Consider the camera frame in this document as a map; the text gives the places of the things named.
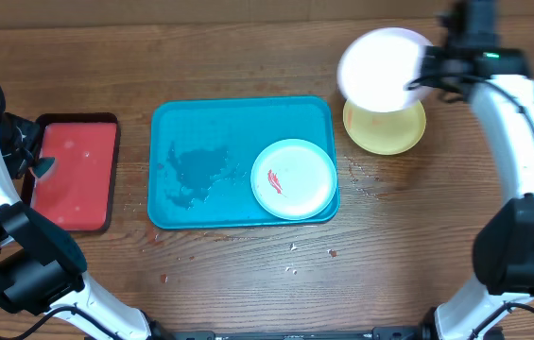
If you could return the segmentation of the light blue plate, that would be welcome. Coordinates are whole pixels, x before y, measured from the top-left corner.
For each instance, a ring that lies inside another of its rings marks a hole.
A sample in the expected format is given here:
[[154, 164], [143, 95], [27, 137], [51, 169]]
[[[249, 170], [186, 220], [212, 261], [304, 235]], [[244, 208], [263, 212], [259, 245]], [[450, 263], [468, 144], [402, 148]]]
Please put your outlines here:
[[250, 188], [268, 213], [288, 221], [309, 219], [333, 202], [336, 167], [318, 145], [285, 139], [258, 155], [250, 171]]

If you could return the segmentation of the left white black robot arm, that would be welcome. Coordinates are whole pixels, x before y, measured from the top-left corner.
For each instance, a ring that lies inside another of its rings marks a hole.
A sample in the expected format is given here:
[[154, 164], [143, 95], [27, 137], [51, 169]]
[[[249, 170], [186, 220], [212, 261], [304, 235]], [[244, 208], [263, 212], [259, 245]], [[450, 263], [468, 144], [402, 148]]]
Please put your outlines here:
[[0, 85], [0, 308], [40, 318], [23, 339], [52, 317], [89, 339], [169, 338], [158, 321], [98, 284], [74, 239], [20, 198], [14, 180], [27, 171], [42, 176], [55, 162], [38, 155], [42, 131], [7, 112]]

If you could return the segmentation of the white plate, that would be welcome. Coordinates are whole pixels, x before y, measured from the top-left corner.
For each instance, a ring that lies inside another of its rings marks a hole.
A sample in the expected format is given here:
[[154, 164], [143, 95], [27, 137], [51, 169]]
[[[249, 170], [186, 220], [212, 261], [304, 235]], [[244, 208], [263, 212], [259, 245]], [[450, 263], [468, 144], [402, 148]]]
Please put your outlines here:
[[373, 112], [406, 109], [424, 100], [429, 87], [409, 90], [420, 76], [425, 51], [432, 43], [400, 27], [375, 29], [355, 40], [337, 67], [337, 86], [357, 107]]

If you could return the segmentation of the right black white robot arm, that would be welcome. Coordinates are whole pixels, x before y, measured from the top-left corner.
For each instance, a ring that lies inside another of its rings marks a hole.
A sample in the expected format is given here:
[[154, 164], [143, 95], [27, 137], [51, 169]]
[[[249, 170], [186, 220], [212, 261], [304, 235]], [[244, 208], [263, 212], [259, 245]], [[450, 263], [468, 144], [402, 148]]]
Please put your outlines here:
[[443, 45], [424, 52], [408, 83], [466, 102], [489, 143], [502, 188], [499, 212], [477, 234], [474, 273], [422, 325], [422, 339], [501, 339], [497, 323], [534, 300], [534, 77], [525, 54], [504, 48], [494, 1], [456, 1], [439, 18]]

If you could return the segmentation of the dark green sponge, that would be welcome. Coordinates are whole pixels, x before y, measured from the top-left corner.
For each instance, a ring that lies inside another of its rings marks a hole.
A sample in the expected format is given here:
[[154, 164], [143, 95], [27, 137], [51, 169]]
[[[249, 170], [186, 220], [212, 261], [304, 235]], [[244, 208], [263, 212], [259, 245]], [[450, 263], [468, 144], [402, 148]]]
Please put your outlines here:
[[31, 167], [31, 173], [36, 179], [47, 179], [54, 172], [55, 166], [54, 157], [39, 158]]

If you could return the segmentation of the yellow-green plate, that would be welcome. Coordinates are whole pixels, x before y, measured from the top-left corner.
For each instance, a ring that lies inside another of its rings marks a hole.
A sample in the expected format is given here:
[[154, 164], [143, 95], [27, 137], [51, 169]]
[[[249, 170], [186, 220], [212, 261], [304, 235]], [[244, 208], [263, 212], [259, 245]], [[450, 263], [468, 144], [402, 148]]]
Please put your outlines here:
[[420, 101], [393, 112], [364, 110], [347, 100], [343, 124], [350, 138], [361, 148], [378, 155], [406, 152], [422, 138], [426, 115]]

